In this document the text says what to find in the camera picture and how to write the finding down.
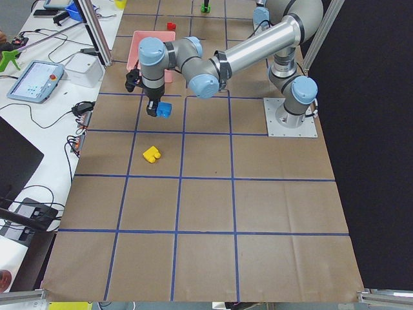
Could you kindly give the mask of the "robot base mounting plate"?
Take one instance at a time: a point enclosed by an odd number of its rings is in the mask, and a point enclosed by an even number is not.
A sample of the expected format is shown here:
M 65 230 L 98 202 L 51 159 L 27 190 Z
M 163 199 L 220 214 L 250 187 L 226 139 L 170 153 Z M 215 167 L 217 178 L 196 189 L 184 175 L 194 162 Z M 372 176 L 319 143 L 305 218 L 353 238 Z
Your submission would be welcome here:
M 317 138 L 314 117 L 307 111 L 295 116 L 285 109 L 285 98 L 263 98 L 267 133 L 270 138 Z

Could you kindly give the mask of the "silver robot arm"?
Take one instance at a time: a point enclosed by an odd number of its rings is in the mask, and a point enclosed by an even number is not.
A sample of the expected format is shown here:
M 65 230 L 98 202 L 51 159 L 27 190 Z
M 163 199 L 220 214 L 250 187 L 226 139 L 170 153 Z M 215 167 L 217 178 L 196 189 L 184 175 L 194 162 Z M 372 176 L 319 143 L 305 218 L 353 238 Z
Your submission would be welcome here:
M 148 97 L 149 116 L 169 116 L 170 105 L 163 103 L 165 71 L 177 69 L 189 89 L 200 99 L 213 97 L 227 87 L 238 72 L 273 56 L 268 78 L 284 95 L 276 111 L 278 122 L 297 128 L 308 117 L 307 109 L 316 102 L 317 84 L 297 73 L 295 49 L 310 39 L 323 18 L 322 1 L 265 1 L 260 6 L 268 15 L 269 27 L 225 50 L 215 51 L 203 59 L 203 48 L 197 37 L 165 41 L 146 37 L 138 47 L 140 74 L 137 85 Z

